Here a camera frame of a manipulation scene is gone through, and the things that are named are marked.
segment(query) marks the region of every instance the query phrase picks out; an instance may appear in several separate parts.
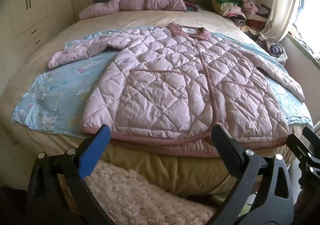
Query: blue blanket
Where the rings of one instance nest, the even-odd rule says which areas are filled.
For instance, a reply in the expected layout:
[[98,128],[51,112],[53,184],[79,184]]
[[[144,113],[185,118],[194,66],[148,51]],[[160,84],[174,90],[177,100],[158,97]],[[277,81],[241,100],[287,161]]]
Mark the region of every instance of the blue blanket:
[[[95,33],[83,40],[66,43],[66,47],[102,34],[106,32]],[[213,34],[261,55],[286,72],[284,67],[258,46],[241,43],[219,33]],[[90,59],[66,64],[39,75],[30,91],[16,106],[12,122],[19,122],[33,130],[86,138],[79,131],[82,113],[92,89],[116,54],[118,51],[111,48]],[[312,127],[313,123],[306,105],[279,83],[268,76],[266,78],[278,98],[279,106],[288,124],[307,124]]]

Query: blue gripper pad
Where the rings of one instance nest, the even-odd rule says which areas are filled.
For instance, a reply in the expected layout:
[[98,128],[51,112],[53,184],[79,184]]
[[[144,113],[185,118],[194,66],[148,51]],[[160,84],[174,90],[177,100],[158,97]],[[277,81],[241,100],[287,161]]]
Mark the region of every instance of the blue gripper pad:
[[78,174],[82,180],[84,177],[92,174],[92,171],[96,167],[103,151],[110,142],[110,137],[110,128],[107,125],[103,125],[96,133],[94,140],[91,142],[89,147],[80,157]]

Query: fluffy beige rug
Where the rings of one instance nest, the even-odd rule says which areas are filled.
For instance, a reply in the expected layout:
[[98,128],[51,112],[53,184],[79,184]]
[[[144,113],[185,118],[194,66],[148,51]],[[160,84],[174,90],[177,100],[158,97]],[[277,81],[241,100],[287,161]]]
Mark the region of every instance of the fluffy beige rug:
[[133,170],[103,161],[85,182],[117,225],[202,225],[215,212],[165,192]]

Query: windowsill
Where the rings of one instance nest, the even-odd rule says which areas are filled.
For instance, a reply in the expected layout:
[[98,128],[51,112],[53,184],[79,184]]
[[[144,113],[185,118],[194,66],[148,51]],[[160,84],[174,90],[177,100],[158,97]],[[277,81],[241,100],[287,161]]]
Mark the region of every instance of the windowsill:
[[303,45],[301,45],[294,37],[290,34],[287,34],[287,37],[291,40],[291,42],[309,59],[313,62],[313,64],[320,70],[320,62],[311,54]]

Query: drawer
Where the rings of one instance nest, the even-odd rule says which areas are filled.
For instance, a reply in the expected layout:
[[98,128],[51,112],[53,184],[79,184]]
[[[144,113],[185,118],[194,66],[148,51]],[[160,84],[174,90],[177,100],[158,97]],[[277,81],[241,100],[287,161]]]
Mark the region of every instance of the drawer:
[[21,55],[26,60],[36,49],[44,44],[50,37],[50,28],[48,27],[38,36],[34,37],[23,48],[20,49]]
[[22,49],[27,42],[29,42],[31,39],[39,35],[48,27],[49,27],[49,20],[48,18],[44,18],[43,20],[37,22],[36,24],[34,24],[33,26],[25,30],[22,34],[20,34],[16,38],[18,48]]

